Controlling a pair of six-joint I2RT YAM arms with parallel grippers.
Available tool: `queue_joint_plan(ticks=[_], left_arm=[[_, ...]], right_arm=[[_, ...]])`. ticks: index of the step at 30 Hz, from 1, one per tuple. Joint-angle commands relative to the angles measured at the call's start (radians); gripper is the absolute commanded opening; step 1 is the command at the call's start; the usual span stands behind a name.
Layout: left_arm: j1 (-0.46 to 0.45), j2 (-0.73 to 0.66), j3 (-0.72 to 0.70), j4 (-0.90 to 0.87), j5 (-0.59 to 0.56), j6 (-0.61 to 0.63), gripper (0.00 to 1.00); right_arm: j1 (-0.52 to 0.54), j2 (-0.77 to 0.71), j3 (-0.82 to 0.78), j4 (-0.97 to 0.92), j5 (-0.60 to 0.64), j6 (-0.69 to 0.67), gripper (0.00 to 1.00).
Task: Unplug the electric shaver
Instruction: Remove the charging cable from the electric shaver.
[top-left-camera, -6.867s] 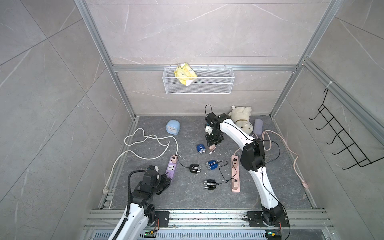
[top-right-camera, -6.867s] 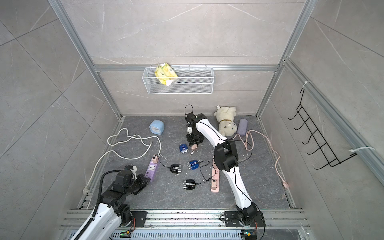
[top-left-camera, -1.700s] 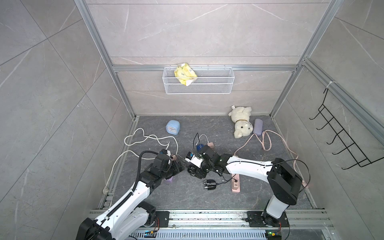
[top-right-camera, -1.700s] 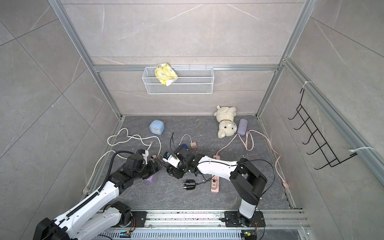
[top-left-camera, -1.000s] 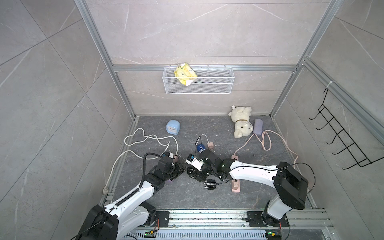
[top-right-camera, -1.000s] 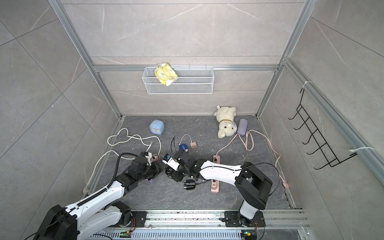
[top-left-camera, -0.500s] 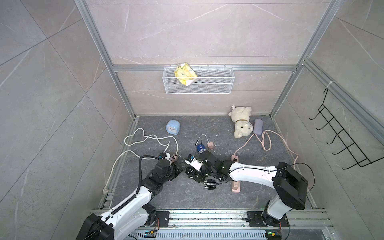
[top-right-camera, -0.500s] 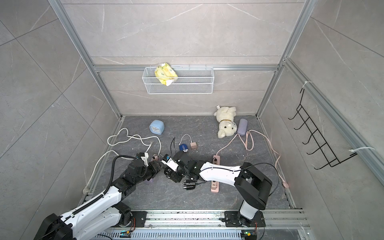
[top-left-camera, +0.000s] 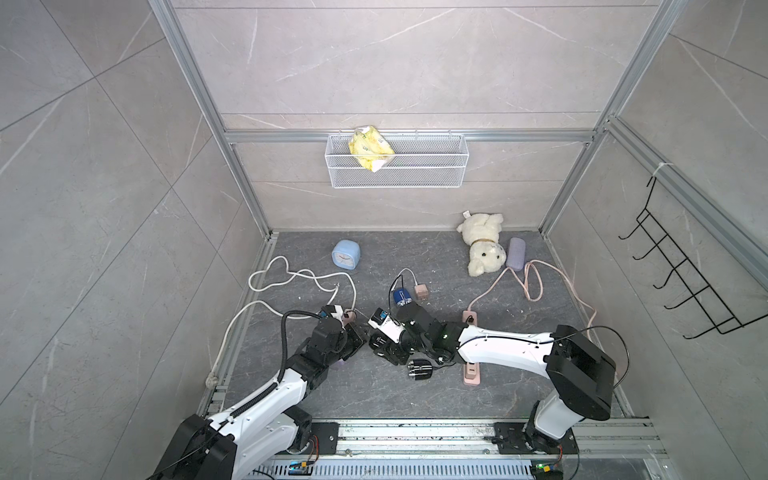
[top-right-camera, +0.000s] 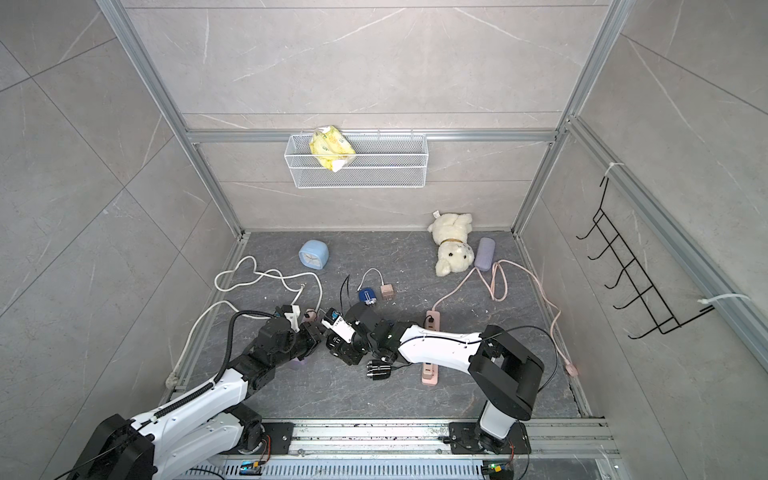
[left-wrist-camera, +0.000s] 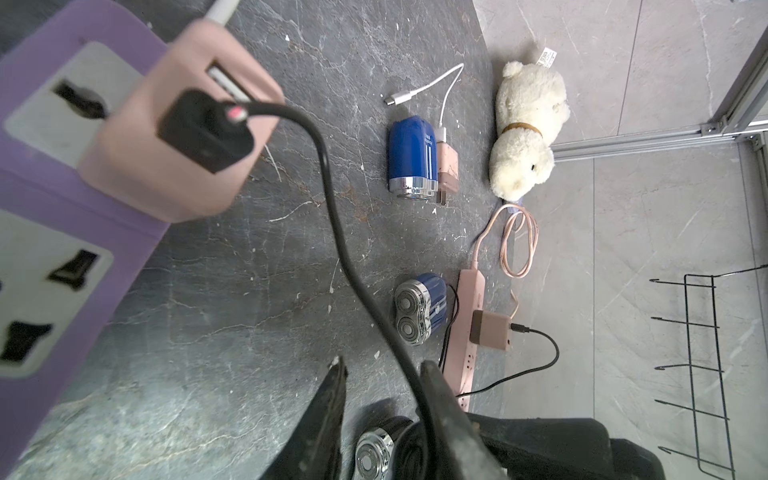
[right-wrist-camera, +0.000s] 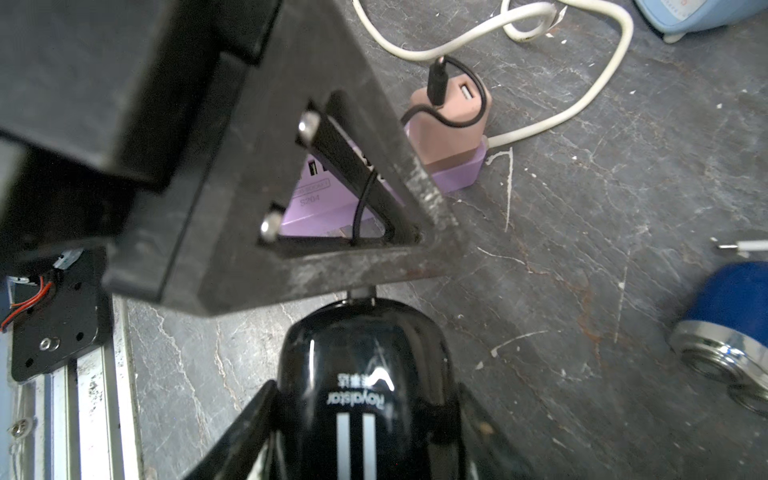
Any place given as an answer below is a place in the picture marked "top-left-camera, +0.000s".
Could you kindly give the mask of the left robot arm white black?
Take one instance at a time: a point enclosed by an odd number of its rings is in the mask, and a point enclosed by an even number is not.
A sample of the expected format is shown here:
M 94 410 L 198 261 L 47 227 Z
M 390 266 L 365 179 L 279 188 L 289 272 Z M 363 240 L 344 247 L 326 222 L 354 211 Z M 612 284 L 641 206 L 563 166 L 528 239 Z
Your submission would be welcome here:
M 287 343 L 287 320 L 317 324 L 296 353 Z M 327 378 L 330 367 L 365 344 L 365 332 L 340 305 L 317 313 L 286 312 L 280 321 L 278 373 L 234 406 L 209 417 L 193 414 L 177 428 L 152 479 L 243 479 L 273 455 L 301 453 L 311 440 L 312 416 L 299 407 Z

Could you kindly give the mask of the pink charger plug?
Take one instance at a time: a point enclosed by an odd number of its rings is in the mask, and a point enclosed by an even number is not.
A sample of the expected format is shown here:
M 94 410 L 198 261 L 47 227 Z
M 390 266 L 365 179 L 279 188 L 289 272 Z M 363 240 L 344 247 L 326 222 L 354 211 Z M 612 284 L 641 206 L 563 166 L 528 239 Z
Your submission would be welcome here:
M 414 293 L 420 302 L 426 301 L 429 298 L 429 290 L 425 284 L 417 284 L 414 287 Z

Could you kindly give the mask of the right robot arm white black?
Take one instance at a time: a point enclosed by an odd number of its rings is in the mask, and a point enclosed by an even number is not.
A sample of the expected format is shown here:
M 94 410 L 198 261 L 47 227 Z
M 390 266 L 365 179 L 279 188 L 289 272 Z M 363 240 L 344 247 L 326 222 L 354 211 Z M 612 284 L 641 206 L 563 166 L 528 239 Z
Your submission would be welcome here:
M 494 331 L 470 320 L 442 322 L 415 302 L 395 314 L 377 309 L 369 318 L 369 346 L 393 365 L 405 365 L 415 380 L 457 364 L 491 364 L 527 371 L 548 379 L 552 392 L 537 401 L 523 425 L 495 428 L 501 446 L 559 453 L 573 427 L 611 416 L 616 363 L 585 330 L 560 325 L 539 334 Z

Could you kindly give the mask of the black shaver power plug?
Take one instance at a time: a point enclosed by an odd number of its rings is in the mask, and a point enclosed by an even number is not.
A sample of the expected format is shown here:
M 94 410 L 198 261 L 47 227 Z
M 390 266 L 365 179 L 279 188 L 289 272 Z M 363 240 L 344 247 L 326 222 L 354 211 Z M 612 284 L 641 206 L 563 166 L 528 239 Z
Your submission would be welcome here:
M 407 364 L 408 376 L 416 381 L 430 379 L 435 366 L 428 359 L 413 359 Z

